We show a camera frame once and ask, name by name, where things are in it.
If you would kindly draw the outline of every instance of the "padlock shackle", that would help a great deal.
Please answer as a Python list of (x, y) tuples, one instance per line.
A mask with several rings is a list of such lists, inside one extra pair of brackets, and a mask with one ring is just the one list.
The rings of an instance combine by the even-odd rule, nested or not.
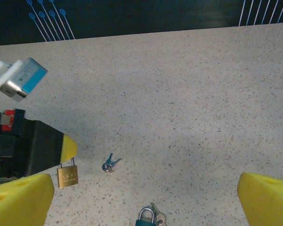
[(154, 213), (154, 211), (153, 211), (151, 208), (149, 208), (149, 207), (142, 208), (142, 210), (140, 211), (140, 215), (139, 215), (138, 219), (139, 219), (139, 220), (141, 219), (143, 212), (146, 211), (146, 210), (148, 210), (148, 211), (150, 211), (150, 212), (152, 213), (152, 222), (151, 222), (151, 223), (154, 223), (154, 220), (155, 220), (155, 213)]

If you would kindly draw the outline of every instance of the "speckled countertop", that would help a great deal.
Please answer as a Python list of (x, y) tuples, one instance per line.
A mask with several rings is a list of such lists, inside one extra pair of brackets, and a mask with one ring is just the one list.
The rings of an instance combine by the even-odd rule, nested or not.
[[(168, 226), (246, 226), (241, 173), (283, 179), (283, 24), (1, 46), (49, 70), (19, 104), (79, 145), (79, 184), (50, 226), (134, 226), (155, 202)], [(124, 159), (107, 174), (113, 152)]]

